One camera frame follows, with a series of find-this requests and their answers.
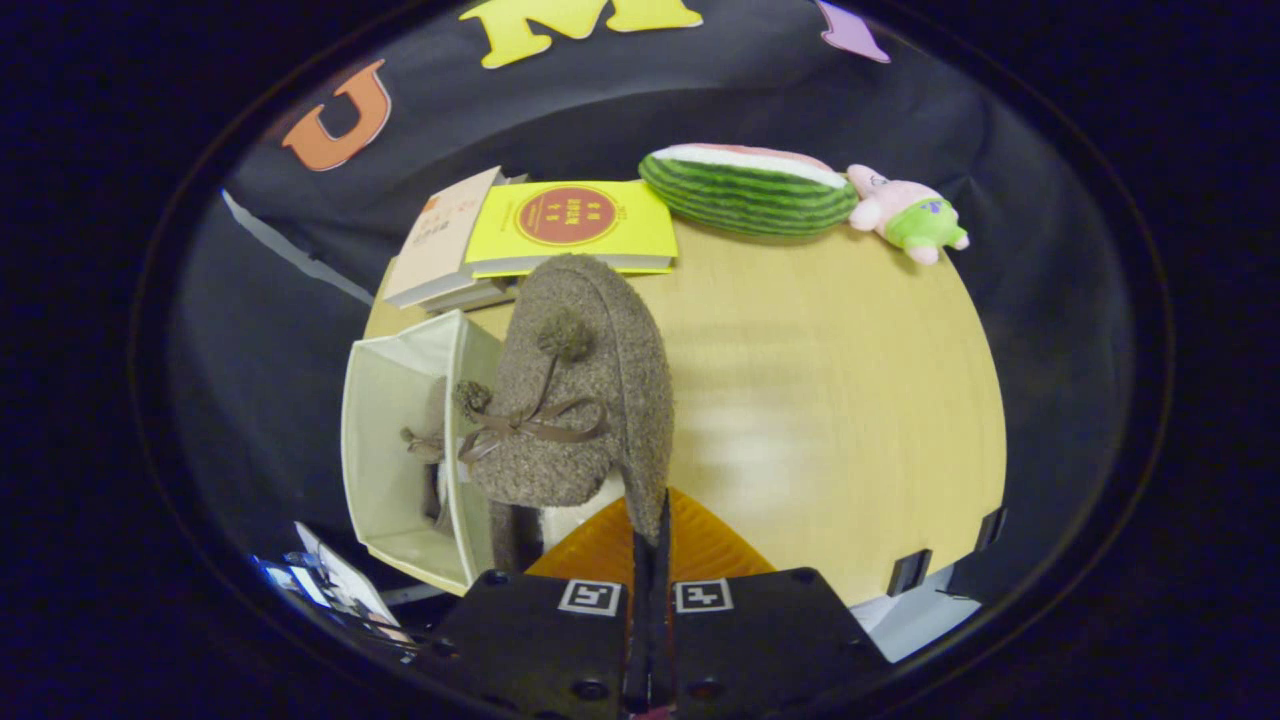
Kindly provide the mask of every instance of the book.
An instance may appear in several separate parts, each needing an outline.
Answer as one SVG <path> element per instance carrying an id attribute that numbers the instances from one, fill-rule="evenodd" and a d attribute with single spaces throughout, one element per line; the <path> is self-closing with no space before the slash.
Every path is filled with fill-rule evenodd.
<path id="1" fill-rule="evenodd" d="M 508 299 L 507 283 L 474 278 L 463 259 L 490 188 L 526 177 L 507 178 L 494 167 L 433 195 L 410 228 L 383 300 L 402 310 L 422 304 L 434 311 Z"/>
<path id="2" fill-rule="evenodd" d="M 428 313 L 477 310 L 515 299 L 516 281 L 513 278 L 475 278 L 471 284 L 463 288 L 424 300 L 421 307 Z"/>
<path id="3" fill-rule="evenodd" d="M 669 273 L 678 255 L 667 205 L 643 182 L 493 187 L 463 263 L 475 278 L 527 275 L 556 255 L 591 255 L 626 273 Z"/>

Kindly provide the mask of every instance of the ribbon bow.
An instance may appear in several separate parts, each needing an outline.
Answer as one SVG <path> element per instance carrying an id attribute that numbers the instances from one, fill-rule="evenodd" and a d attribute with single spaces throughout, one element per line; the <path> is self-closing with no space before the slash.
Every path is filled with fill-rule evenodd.
<path id="1" fill-rule="evenodd" d="M 543 407 L 543 404 L 547 401 L 547 391 L 552 384 L 552 374 L 556 372 L 556 360 L 553 356 L 550 368 L 547 370 L 547 379 L 543 380 L 543 392 L 538 396 L 538 402 L 534 404 L 532 410 L 517 411 L 511 415 L 486 415 L 474 409 L 470 411 L 475 421 L 483 427 L 467 433 L 466 439 L 462 442 L 462 448 L 458 450 L 458 460 L 470 465 L 497 450 L 503 442 L 517 433 L 550 442 L 586 442 L 600 437 L 608 430 L 608 411 L 604 402 L 598 397 L 579 397 Z M 596 414 L 595 421 L 585 430 L 557 428 L 550 424 L 552 420 L 564 413 L 586 405 L 594 405 Z"/>

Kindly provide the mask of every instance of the white storage box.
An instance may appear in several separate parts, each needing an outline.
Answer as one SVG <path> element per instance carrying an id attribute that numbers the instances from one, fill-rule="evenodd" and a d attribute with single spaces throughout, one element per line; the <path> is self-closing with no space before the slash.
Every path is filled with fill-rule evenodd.
<path id="1" fill-rule="evenodd" d="M 461 311 L 397 336 L 352 345 L 342 401 L 342 470 L 356 537 L 379 560 L 463 594 L 493 566 L 489 502 L 460 482 L 457 448 L 474 425 L 453 404 L 458 380 L 493 386 L 502 343 Z M 401 428 L 422 432 L 428 404 L 444 396 L 445 457 L 438 466 L 453 537 L 422 514 L 425 473 Z"/>

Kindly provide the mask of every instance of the red circle emblem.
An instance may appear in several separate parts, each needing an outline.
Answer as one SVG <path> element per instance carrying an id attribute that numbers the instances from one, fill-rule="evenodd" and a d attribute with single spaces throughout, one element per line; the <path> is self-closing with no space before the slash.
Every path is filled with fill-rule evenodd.
<path id="1" fill-rule="evenodd" d="M 516 211 L 516 227 L 549 245 L 590 242 L 613 228 L 618 206 L 612 197 L 582 186 L 561 186 L 530 197 Z"/>

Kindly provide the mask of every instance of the pink plush toy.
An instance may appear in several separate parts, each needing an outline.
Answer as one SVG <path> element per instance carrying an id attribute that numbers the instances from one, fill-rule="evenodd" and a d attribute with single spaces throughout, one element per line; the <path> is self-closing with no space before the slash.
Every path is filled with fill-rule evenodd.
<path id="1" fill-rule="evenodd" d="M 969 247 L 960 214 L 938 191 L 918 182 L 891 181 L 867 165 L 850 165 L 849 179 L 861 199 L 849 217 L 854 229 L 876 231 L 922 265 L 938 261 L 942 247 Z"/>

